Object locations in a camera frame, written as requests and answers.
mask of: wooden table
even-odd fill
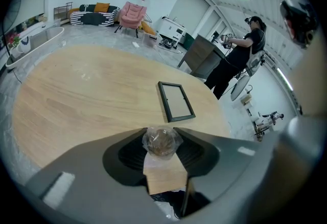
[[[182,84],[196,118],[168,124],[159,81]],[[81,143],[165,124],[229,136],[216,97],[199,79],[96,45],[65,48],[43,60],[22,84],[13,111],[16,141],[40,167]],[[152,194],[185,185],[177,156],[161,174],[148,168],[144,174]]]
[[[218,66],[220,60],[224,58],[225,55],[214,43],[198,35],[178,67],[185,61],[192,70],[191,75],[207,79],[214,68]]]

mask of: black shirt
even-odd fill
[[[245,35],[244,39],[251,38],[253,41],[252,45],[252,54],[257,53],[259,50],[263,50],[264,45],[258,49],[258,44],[261,41],[264,32],[260,29],[252,30],[251,33]],[[243,70],[246,66],[247,61],[250,58],[250,49],[251,47],[245,48],[241,46],[236,46],[231,53],[229,53],[226,57],[226,60],[233,64],[234,66],[239,67]]]

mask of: sofa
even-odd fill
[[[118,20],[119,7],[109,5],[106,12],[95,12],[96,6],[96,4],[82,4],[79,8],[71,9],[69,11],[71,25],[110,26]]]

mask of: black pants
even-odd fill
[[[222,59],[219,65],[210,73],[204,84],[210,89],[215,87],[214,94],[217,99],[220,99],[227,89],[229,81],[240,71],[241,69],[237,69],[230,65],[225,59]]]

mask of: metal rack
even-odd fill
[[[69,11],[72,9],[73,2],[67,2],[66,6],[54,8],[53,18],[60,19],[60,24],[69,22]]]

